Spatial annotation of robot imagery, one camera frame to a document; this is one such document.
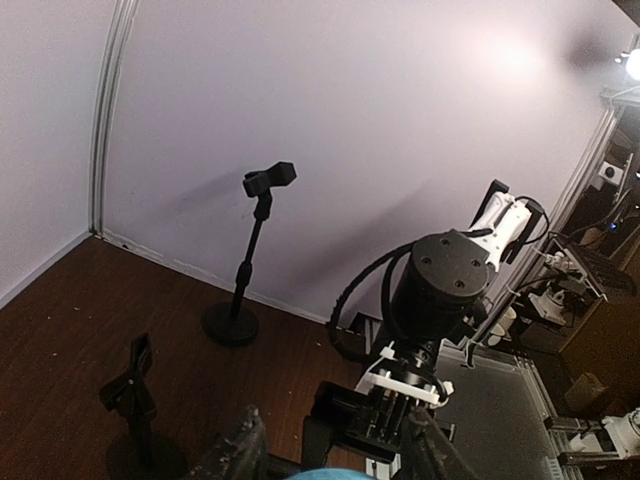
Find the white backdrop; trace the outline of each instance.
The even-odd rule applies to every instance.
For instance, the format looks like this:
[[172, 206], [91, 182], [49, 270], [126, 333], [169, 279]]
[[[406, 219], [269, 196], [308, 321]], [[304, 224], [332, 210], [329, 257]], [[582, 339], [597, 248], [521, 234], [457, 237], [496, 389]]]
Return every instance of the white backdrop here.
[[[284, 159], [252, 295], [326, 318], [360, 269], [468, 226], [494, 178], [555, 205], [635, 25], [608, 0], [141, 2], [107, 235], [231, 286], [242, 176]], [[358, 308], [374, 313], [372, 286]]]
[[87, 231], [113, 4], [0, 2], [0, 306]]

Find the brown floor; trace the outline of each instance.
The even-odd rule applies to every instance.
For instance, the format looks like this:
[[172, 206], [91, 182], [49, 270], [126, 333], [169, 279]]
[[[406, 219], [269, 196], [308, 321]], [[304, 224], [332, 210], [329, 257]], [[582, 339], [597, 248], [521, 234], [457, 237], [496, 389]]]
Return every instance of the brown floor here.
[[[190, 463], [251, 402], [270, 451], [298, 460], [318, 383], [353, 385], [358, 367], [331, 349], [321, 325], [255, 303], [257, 341], [215, 345], [200, 313], [229, 297], [96, 239], [58, 262], [0, 311], [0, 478], [106, 478], [105, 450], [126, 428], [97, 393], [124, 371], [129, 342], [143, 332], [154, 355], [153, 427]], [[361, 465], [344, 452], [332, 458]]]

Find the bright light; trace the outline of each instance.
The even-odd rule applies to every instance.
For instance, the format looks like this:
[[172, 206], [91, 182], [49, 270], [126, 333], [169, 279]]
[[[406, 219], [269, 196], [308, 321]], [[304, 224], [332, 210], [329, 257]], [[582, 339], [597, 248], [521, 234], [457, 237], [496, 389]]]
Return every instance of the bright light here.
[[633, 50], [629, 54], [625, 68], [631, 78], [634, 80], [640, 80], [640, 50]]
[[493, 46], [491, 54], [498, 62], [501, 74], [519, 80], [540, 74], [544, 68], [540, 53], [526, 42], [501, 40]]

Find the white robot part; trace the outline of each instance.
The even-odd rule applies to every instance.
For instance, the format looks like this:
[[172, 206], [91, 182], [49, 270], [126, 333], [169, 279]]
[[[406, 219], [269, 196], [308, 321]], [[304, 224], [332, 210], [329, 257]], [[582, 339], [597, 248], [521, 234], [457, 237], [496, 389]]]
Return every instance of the white robot part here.
[[508, 193], [496, 192], [482, 216], [471, 226], [471, 232], [491, 230], [491, 233], [471, 240], [489, 252], [487, 263], [492, 264], [496, 272], [500, 269], [505, 248], [520, 236], [530, 217], [531, 212], [524, 201], [516, 200]]
[[578, 433], [569, 442], [569, 447], [574, 452], [591, 452], [591, 453], [602, 452], [602, 446], [600, 445], [600, 441], [593, 433], [587, 433], [586, 435]]
[[565, 291], [553, 292], [547, 289], [542, 295], [529, 294], [531, 305], [536, 309], [538, 315], [557, 325], [566, 325], [562, 312], [564, 311]]
[[605, 417], [602, 423], [620, 458], [640, 458], [640, 408], [624, 417]]
[[[440, 408], [446, 405], [447, 400], [440, 401], [440, 395], [435, 385], [425, 385], [424, 388], [414, 387], [404, 382], [394, 380], [391, 378], [391, 372], [378, 368], [377, 365], [382, 359], [395, 360], [395, 351], [393, 350], [393, 342], [384, 347], [380, 352], [380, 360], [375, 362], [371, 367], [367, 369], [364, 375], [360, 378], [358, 385], [355, 388], [356, 392], [369, 393], [373, 387], [382, 387], [386, 390], [398, 392], [401, 395], [406, 395], [416, 400], [428, 403], [430, 408]], [[442, 385], [447, 392], [447, 395], [453, 393], [453, 383], [442, 382]]]
[[563, 273], [568, 273], [575, 269], [571, 259], [569, 259], [561, 250], [558, 250], [553, 255], [549, 253], [543, 255], [545, 257], [544, 265], [548, 268], [552, 268]]

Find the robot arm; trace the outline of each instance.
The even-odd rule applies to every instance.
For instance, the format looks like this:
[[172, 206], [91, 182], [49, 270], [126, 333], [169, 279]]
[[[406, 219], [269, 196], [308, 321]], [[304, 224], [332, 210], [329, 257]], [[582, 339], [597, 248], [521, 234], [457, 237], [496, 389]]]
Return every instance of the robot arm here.
[[[505, 185], [494, 182], [469, 231], [427, 235], [398, 247], [347, 286], [327, 325], [329, 337], [341, 355], [368, 368], [355, 391], [328, 382], [321, 385], [304, 424], [305, 468], [323, 466], [332, 445], [362, 452], [378, 464], [397, 466], [403, 422], [412, 413], [422, 415], [416, 412], [433, 415], [453, 393], [451, 382], [435, 376], [442, 341], [457, 343], [473, 334], [474, 317], [483, 311], [481, 300], [500, 263], [513, 261], [541, 215], [537, 202], [509, 195]], [[405, 255], [409, 259], [391, 295], [393, 271]], [[387, 262], [381, 291], [383, 322], [371, 353], [349, 351], [337, 333], [342, 308], [355, 288]], [[423, 433], [430, 431], [425, 427]], [[394, 471], [377, 478], [390, 478]]]

